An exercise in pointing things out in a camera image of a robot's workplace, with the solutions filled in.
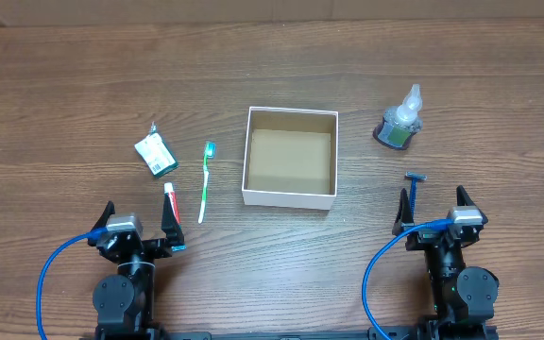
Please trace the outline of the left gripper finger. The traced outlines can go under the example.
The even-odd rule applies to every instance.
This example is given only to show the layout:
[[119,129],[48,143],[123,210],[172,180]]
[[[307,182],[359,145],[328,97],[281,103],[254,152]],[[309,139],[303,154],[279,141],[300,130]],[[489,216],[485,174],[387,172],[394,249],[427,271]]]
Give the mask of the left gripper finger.
[[173,202],[169,194],[164,195],[161,230],[165,233],[171,247],[183,247],[185,245],[181,225],[175,216]]
[[102,230],[106,227],[108,220],[112,215],[115,214],[115,207],[112,201],[108,201],[104,211],[98,218],[98,220],[93,225],[90,236],[88,237],[88,245],[89,246],[95,246],[97,244],[97,241],[99,239],[99,230]]

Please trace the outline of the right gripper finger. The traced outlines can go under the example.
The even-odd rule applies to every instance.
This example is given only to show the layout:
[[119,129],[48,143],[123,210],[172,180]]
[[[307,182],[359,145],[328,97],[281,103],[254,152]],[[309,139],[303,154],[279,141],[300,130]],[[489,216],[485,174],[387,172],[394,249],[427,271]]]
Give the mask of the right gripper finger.
[[399,208],[392,228],[392,234],[398,236],[415,225],[410,197],[407,190],[400,191]]
[[[463,185],[459,185],[456,188],[456,199],[458,206],[475,206],[474,201],[470,198],[468,192]],[[479,211],[483,218],[482,224],[485,225],[488,222],[488,218],[485,216],[481,209],[479,209]]]

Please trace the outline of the red green toothpaste tube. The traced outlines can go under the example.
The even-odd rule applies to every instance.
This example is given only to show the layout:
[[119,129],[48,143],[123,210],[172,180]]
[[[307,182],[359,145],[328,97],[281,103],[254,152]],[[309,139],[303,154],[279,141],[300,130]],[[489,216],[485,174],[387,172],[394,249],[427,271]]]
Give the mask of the red green toothpaste tube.
[[[175,224],[177,225],[177,230],[179,231],[180,235],[183,235],[181,232],[181,222],[179,218],[179,209],[177,204],[177,197],[174,190],[174,186],[172,182],[165,182],[164,186],[164,194],[169,198],[169,208],[171,210],[171,213],[173,215],[173,220],[175,221]],[[180,242],[177,245],[172,246],[172,250],[174,252],[182,251],[186,249],[186,245],[183,242]]]

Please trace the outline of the green white soap packet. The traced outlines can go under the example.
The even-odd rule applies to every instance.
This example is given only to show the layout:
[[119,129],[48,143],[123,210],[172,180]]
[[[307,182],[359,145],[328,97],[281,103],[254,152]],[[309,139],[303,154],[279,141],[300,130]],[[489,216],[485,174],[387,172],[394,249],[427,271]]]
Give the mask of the green white soap packet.
[[134,145],[155,178],[160,178],[179,167],[177,157],[160,135],[155,122],[151,124],[148,134]]

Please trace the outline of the green white toothbrush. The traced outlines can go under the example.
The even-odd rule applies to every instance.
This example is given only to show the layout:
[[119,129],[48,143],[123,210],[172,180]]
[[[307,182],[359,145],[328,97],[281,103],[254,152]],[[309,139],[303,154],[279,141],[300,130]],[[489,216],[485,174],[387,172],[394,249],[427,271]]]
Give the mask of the green white toothbrush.
[[208,184],[209,184],[209,177],[210,177],[210,171],[208,167],[208,161],[210,159],[213,159],[216,152],[216,144],[214,142],[207,141],[204,146],[204,156],[203,156],[203,186],[202,186],[202,193],[201,193],[201,201],[200,201],[200,207],[199,207],[199,214],[197,223],[202,224],[205,216],[206,211],[206,203],[207,203],[207,193],[208,193]]

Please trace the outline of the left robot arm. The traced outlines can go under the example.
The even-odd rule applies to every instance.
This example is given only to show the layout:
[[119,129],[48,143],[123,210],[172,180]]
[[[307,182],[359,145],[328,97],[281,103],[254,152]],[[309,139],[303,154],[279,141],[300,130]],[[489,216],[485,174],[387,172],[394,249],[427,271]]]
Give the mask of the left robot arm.
[[170,258],[185,247],[171,194],[163,200],[161,230],[165,236],[143,239],[143,226],[134,213],[117,214],[108,202],[94,224],[88,245],[117,265],[117,273],[101,280],[93,289],[97,311],[96,339],[152,339],[170,337],[154,321],[155,261]]

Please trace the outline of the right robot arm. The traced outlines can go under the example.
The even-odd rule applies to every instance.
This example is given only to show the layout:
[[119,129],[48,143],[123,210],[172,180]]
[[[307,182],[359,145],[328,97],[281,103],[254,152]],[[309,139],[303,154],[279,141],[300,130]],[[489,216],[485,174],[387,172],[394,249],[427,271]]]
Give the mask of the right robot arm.
[[490,271],[466,265],[462,249],[480,239],[488,219],[464,187],[456,188],[457,205],[443,230],[422,229],[406,236],[405,249],[422,251],[432,288],[434,315],[398,330],[400,339],[497,339],[485,322],[494,316],[499,280]]

